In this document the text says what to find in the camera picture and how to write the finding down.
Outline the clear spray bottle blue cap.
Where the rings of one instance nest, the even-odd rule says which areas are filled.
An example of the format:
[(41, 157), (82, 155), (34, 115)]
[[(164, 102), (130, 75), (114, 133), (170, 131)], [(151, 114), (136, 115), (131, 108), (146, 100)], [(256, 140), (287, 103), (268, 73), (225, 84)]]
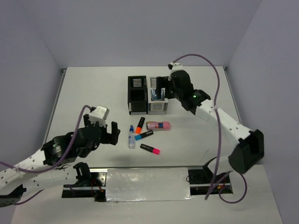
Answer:
[(128, 148), (134, 149), (135, 148), (135, 132), (134, 126), (131, 125), (128, 133)]

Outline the pink cylindrical tube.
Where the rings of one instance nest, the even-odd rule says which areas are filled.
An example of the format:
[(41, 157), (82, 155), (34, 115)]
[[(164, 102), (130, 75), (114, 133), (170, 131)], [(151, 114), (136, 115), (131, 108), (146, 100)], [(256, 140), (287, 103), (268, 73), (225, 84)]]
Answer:
[(169, 122), (154, 122), (154, 121), (149, 121), (146, 123), (146, 128), (147, 130), (163, 130), (167, 131), (171, 129), (171, 124)]

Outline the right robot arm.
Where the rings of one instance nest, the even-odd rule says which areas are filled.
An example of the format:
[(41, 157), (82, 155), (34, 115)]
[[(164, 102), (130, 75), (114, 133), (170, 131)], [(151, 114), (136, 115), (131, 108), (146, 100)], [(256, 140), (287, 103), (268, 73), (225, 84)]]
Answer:
[(190, 111), (216, 129), (221, 129), (221, 137), (233, 147), (228, 156), (230, 170), (245, 174), (264, 157), (264, 135), (243, 126), (214, 104), (203, 90), (196, 90), (189, 74), (177, 70), (168, 77), (156, 78), (157, 90), (165, 89), (168, 99), (177, 99), (186, 111)]

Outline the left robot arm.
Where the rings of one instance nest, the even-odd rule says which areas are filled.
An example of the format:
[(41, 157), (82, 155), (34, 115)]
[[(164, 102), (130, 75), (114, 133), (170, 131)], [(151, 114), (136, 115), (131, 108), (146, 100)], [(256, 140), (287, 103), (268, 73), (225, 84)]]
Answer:
[(87, 163), (76, 163), (85, 158), (101, 144), (116, 145), (120, 135), (117, 122), (107, 131), (106, 117), (91, 114), (80, 115), (84, 127), (75, 126), (74, 131), (54, 137), (33, 155), (6, 167), (0, 173), (0, 205), (21, 205), (22, 198), (36, 196), (43, 190), (57, 185), (86, 186), (93, 178)]

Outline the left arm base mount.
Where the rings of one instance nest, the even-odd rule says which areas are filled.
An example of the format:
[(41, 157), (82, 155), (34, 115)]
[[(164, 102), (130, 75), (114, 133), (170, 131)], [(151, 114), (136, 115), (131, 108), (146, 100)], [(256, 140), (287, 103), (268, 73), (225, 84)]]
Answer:
[(90, 169), (87, 163), (77, 163), (76, 182), (63, 186), (62, 198), (92, 198), (95, 202), (106, 202), (107, 170)]

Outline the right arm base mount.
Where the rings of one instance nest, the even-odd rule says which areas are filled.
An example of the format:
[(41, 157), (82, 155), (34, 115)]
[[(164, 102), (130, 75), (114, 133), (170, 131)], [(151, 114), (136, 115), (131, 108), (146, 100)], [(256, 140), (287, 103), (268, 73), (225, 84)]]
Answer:
[[(188, 168), (188, 176), (186, 181), (190, 185), (190, 194), (192, 196), (205, 195), (211, 185), (213, 172), (207, 165), (201, 168)], [(222, 190), (223, 194), (232, 194), (232, 187), (229, 176), (225, 177), (217, 186), (212, 190), (211, 194), (216, 195)]]

